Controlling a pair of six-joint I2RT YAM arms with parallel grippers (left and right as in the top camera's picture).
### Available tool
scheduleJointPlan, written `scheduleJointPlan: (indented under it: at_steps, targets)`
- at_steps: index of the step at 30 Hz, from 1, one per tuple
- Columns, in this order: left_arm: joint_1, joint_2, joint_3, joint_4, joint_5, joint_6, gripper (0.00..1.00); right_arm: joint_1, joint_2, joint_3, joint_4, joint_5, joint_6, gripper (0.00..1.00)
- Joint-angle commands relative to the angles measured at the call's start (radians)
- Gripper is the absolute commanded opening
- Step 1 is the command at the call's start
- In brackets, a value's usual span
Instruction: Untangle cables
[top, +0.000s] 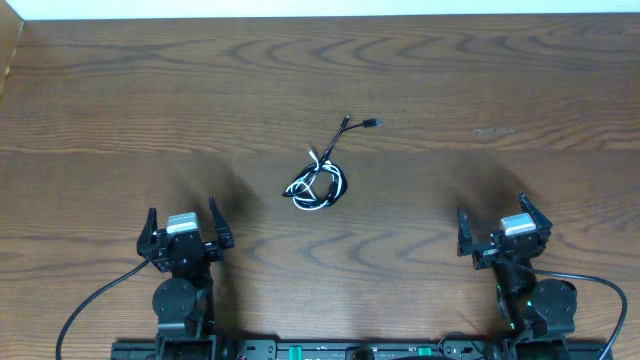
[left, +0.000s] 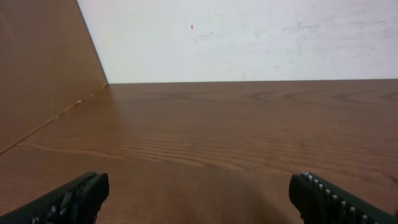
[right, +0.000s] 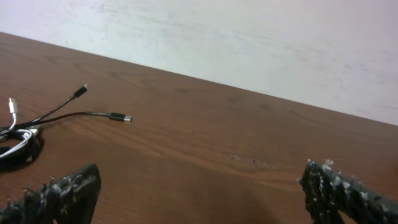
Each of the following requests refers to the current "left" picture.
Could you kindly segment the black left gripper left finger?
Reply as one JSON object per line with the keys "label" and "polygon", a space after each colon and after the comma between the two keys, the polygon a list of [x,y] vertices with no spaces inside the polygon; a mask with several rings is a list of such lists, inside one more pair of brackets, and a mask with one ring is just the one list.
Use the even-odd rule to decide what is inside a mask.
{"label": "black left gripper left finger", "polygon": [[108,175],[88,172],[1,216],[1,223],[95,224],[108,195]]}

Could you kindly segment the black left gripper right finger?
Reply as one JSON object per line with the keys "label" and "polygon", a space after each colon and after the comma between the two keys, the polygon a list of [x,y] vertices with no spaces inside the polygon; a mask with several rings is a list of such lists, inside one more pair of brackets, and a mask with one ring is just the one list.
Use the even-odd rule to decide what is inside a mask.
{"label": "black left gripper right finger", "polygon": [[311,172],[291,177],[289,199],[304,224],[397,224],[396,216]]}

